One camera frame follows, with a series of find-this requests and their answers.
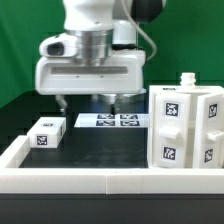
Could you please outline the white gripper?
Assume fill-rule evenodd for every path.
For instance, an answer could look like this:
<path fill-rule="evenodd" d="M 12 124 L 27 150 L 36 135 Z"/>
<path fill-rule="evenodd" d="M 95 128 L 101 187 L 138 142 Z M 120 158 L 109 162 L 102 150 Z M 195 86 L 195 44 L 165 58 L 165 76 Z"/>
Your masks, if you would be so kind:
<path fill-rule="evenodd" d="M 66 111 L 63 95 L 118 94 L 112 114 L 120 111 L 121 94 L 143 88 L 142 50 L 114 51 L 101 65 L 81 65 L 75 58 L 42 57 L 36 66 L 35 88 L 42 95 L 56 95 L 60 111 Z"/>

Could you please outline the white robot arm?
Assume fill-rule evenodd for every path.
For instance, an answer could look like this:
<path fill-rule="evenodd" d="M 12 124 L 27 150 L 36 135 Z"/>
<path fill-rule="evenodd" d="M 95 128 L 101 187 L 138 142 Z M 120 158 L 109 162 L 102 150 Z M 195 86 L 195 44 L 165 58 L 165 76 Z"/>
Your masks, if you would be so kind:
<path fill-rule="evenodd" d="M 152 39 L 139 27 L 164 10 L 167 0 L 62 0 L 64 32 L 45 39 L 35 70 L 35 89 L 53 95 L 62 112 L 66 95 L 113 94 L 112 108 L 124 94 L 143 89 L 142 67 L 152 57 L 137 37 Z"/>

